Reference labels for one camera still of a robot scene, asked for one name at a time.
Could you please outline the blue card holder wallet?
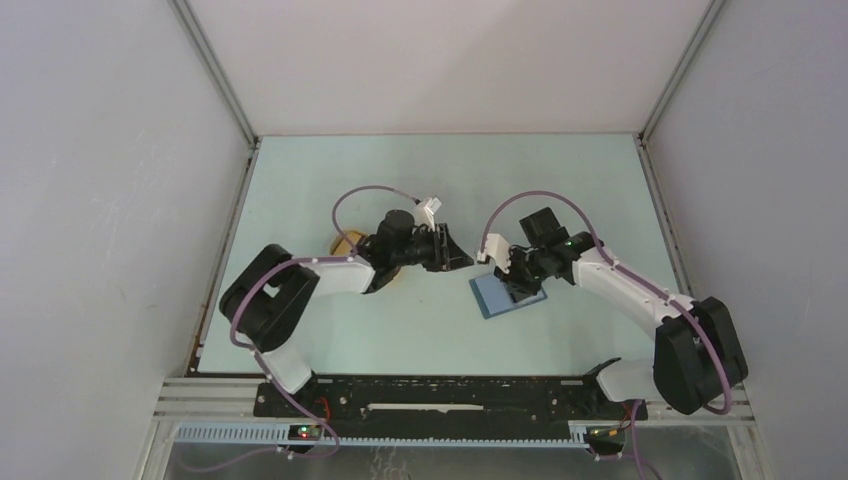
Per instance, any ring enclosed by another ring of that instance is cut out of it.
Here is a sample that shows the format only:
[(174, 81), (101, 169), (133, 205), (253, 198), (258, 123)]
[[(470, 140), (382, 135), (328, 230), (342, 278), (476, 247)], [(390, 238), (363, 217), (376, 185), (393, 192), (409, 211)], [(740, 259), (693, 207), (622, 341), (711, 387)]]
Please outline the blue card holder wallet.
[(472, 278), (469, 280), (469, 286), (485, 320), (529, 307), (548, 298), (546, 291), (541, 289), (535, 295), (515, 300), (505, 285), (493, 274)]

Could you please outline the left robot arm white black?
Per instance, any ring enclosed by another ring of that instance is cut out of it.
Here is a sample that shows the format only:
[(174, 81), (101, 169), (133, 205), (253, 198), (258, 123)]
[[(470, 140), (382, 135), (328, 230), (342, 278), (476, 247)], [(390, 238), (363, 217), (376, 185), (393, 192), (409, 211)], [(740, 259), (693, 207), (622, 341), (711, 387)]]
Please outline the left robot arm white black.
[(442, 273), (474, 262), (446, 224), (419, 223), (410, 212), (391, 210), (346, 256), (296, 258), (278, 244), (265, 246), (225, 290), (218, 308), (230, 323), (232, 343), (251, 352), (279, 385), (278, 404), (299, 417), (314, 408), (316, 390), (308, 383), (313, 370), (292, 337), (312, 299), (375, 293), (409, 266)]

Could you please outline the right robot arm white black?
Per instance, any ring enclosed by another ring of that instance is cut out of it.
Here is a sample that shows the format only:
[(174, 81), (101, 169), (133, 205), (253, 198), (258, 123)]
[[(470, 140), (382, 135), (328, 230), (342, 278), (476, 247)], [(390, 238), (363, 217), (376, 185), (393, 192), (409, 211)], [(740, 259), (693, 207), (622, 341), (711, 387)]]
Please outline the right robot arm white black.
[(512, 300), (524, 300), (545, 281), (560, 279), (613, 305), (653, 343), (648, 359), (611, 360), (592, 372), (581, 392), (585, 411), (606, 418), (622, 401), (664, 400), (690, 415), (713, 406), (749, 375), (729, 308), (714, 297), (677, 294), (633, 271), (589, 231), (570, 234), (550, 208), (520, 221), (528, 241), (516, 245), (486, 232), (477, 258), (493, 262), (495, 277)]

